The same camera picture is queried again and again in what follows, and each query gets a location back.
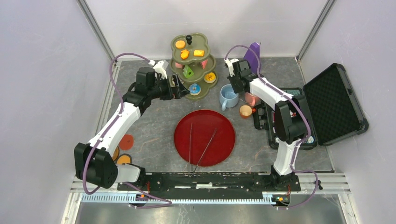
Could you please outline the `blue frosted donut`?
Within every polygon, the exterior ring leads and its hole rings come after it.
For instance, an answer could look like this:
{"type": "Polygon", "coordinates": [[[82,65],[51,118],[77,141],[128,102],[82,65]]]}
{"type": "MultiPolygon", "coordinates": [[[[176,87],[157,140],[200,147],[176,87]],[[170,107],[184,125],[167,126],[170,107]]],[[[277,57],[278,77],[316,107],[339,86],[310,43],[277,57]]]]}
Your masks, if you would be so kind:
{"type": "Polygon", "coordinates": [[[201,93],[201,87],[199,84],[194,83],[189,86],[189,92],[192,96],[197,96],[201,93]]]}

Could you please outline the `green cake slice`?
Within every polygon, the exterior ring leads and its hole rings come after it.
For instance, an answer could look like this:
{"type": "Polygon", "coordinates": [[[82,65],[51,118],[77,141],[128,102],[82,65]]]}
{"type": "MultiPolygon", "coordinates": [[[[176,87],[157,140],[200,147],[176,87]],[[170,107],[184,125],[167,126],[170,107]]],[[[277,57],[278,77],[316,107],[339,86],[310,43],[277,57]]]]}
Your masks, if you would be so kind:
{"type": "Polygon", "coordinates": [[[185,78],[190,78],[194,75],[194,71],[192,70],[192,68],[189,65],[185,65],[183,67],[183,76],[185,78]]]}

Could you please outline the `orange fish-shaped cookie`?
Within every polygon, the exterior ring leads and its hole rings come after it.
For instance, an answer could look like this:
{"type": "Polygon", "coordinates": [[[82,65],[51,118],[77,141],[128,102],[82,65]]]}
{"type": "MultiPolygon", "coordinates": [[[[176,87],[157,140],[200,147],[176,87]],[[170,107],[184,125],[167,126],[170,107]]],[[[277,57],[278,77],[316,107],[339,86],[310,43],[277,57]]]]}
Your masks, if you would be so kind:
{"type": "Polygon", "coordinates": [[[190,51],[187,49],[184,49],[181,51],[180,57],[181,59],[185,60],[189,57],[190,51]]]}

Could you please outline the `pink strawberry cake slice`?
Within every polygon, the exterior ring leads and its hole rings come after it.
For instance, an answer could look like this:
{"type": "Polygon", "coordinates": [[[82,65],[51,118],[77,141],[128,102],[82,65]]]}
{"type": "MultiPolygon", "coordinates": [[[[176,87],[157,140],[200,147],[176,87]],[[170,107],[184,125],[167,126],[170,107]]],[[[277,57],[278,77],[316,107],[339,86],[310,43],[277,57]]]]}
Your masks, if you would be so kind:
{"type": "Polygon", "coordinates": [[[208,60],[207,60],[207,59],[200,62],[201,68],[202,68],[203,70],[206,68],[207,63],[208,63],[208,60]]]}

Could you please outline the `square orange cracker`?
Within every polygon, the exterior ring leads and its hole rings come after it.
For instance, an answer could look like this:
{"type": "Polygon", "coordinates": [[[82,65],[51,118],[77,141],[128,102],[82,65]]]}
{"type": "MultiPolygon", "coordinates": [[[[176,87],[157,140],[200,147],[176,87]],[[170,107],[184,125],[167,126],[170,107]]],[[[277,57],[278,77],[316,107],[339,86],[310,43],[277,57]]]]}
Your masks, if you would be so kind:
{"type": "Polygon", "coordinates": [[[193,55],[196,57],[203,57],[205,55],[204,50],[194,50],[193,55]]]}

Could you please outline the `round orange cookie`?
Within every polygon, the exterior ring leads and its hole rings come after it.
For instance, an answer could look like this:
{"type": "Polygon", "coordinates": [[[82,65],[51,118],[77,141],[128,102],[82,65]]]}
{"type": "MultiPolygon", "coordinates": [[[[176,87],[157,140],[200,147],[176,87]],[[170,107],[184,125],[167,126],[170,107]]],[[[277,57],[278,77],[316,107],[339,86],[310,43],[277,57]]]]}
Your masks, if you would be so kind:
{"type": "Polygon", "coordinates": [[[175,42],[175,47],[177,49],[183,49],[183,48],[185,48],[185,46],[186,46],[186,42],[183,40],[178,40],[175,42]]]}

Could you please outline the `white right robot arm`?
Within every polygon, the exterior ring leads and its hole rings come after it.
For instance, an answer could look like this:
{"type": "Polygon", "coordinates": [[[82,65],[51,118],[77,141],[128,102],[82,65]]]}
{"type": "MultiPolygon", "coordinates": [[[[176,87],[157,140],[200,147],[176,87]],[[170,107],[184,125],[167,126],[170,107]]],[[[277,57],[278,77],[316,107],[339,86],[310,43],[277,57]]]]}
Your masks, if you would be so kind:
{"type": "Polygon", "coordinates": [[[307,103],[303,96],[293,96],[271,84],[259,72],[252,72],[245,59],[225,59],[229,70],[227,79],[234,92],[257,96],[274,111],[275,133],[279,138],[276,160],[271,166],[270,185],[284,189],[295,175],[295,159],[301,144],[311,136],[304,115],[307,103]]]}

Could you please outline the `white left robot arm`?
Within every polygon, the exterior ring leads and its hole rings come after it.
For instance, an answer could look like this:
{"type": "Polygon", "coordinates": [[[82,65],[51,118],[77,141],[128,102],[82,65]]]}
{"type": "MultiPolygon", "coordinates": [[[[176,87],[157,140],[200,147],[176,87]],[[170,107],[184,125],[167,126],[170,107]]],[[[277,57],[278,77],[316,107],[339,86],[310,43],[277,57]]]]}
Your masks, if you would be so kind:
{"type": "Polygon", "coordinates": [[[139,68],[136,81],[122,96],[111,119],[88,143],[78,143],[75,146],[76,177],[105,189],[121,182],[128,182],[135,190],[143,189],[147,178],[141,174],[141,167],[132,164],[117,165],[113,160],[116,147],[153,99],[180,99],[189,93],[178,76],[168,77],[164,68],[139,68]]]}

